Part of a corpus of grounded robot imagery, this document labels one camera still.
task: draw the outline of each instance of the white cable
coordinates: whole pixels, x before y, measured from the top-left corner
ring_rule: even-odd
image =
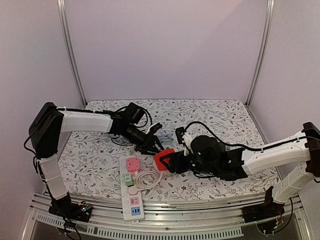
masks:
[[[154,177],[155,181],[149,185],[144,184],[143,178],[145,178],[146,176]],[[158,174],[155,171],[141,171],[135,177],[135,184],[140,190],[153,189],[160,182],[162,176],[163,172],[160,172],[160,174]]]

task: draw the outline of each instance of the leaf pattern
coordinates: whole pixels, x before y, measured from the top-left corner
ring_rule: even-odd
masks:
[[[245,106],[237,100],[103,100],[91,101],[86,109],[115,111],[134,102],[146,108],[154,123],[163,125],[157,133],[165,148],[183,149],[178,144],[175,129],[192,121],[202,121],[225,142],[243,143],[251,147],[263,144],[258,130]],[[193,137],[208,135],[199,125],[190,127]],[[61,157],[59,167],[68,191],[95,198],[120,199],[119,158],[136,155],[142,170],[154,170],[151,156],[140,155],[134,146],[119,146],[111,142],[113,135],[99,132],[73,132]],[[121,144],[128,142],[120,137]],[[144,191],[145,201],[188,201],[229,198],[262,193],[279,181],[275,168],[265,169],[248,178],[224,181],[217,178],[199,179],[191,172],[169,174],[151,190]]]

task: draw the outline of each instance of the robotic arm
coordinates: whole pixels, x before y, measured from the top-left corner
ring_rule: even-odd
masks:
[[[135,151],[144,155],[155,155],[160,151],[157,146],[164,149],[155,136],[162,125],[157,123],[146,133],[142,132],[135,124],[138,124],[145,114],[149,113],[134,103],[115,112],[58,108],[52,102],[44,104],[29,128],[26,142],[31,140],[37,158],[36,167],[52,199],[49,209],[51,214],[88,222],[92,207],[85,202],[71,202],[58,166],[60,133],[90,131],[121,135],[135,145]]]
[[[203,123],[194,123],[203,125],[214,135]],[[320,131],[311,122],[305,123],[302,131],[286,139],[263,145],[261,148],[228,144],[215,135],[215,137],[200,135],[192,139],[183,127],[175,132],[178,142],[184,145],[184,150],[174,152],[172,149],[169,154],[164,154],[163,151],[154,157],[158,164],[159,162],[163,164],[171,173],[193,171],[199,178],[217,177],[234,181],[263,169],[299,163],[285,179],[266,191],[264,203],[242,209],[246,223],[283,214],[285,202],[308,182],[320,177]],[[240,148],[227,150],[226,146]]]
[[[24,146],[35,154],[36,169],[48,188],[52,199],[49,212],[69,219],[88,222],[91,205],[85,202],[72,203],[58,166],[58,142],[60,133],[91,131],[121,135],[135,145],[135,151],[143,155],[156,155],[157,166],[171,173],[192,171],[196,177],[217,177],[225,181],[247,178],[266,168],[288,163],[299,163],[289,175],[265,193],[261,204],[242,209],[244,221],[254,222],[283,214],[285,202],[308,182],[320,177],[320,131],[311,123],[303,125],[296,134],[260,148],[242,144],[229,144],[220,140],[204,123],[192,122],[175,133],[182,151],[164,150],[155,133],[162,125],[152,125],[142,132],[135,125],[148,112],[134,103],[117,111],[90,111],[58,108],[47,102],[29,128],[29,137]],[[192,138],[187,129],[192,124],[203,125],[214,137],[200,135]],[[34,151],[26,147],[31,140]]]

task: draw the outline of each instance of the white wall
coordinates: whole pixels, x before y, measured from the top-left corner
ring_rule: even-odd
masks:
[[[305,122],[320,128],[320,1],[276,1],[252,111],[269,142],[290,136]],[[286,175],[292,166],[282,167]],[[320,236],[320,184],[300,197]]]
[[[245,100],[266,0],[68,0],[88,100]]]
[[[0,7],[0,239],[17,240],[35,191],[43,190],[23,149],[45,102],[80,107],[57,1],[2,1]]]

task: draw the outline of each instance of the power strip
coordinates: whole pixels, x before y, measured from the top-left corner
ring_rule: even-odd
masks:
[[[123,220],[131,221],[133,224],[137,224],[139,223],[139,220],[145,219],[142,194],[134,184],[135,172],[138,172],[140,170],[140,160],[136,156],[120,157],[119,168]],[[127,186],[125,180],[126,174],[132,175],[133,186]]]

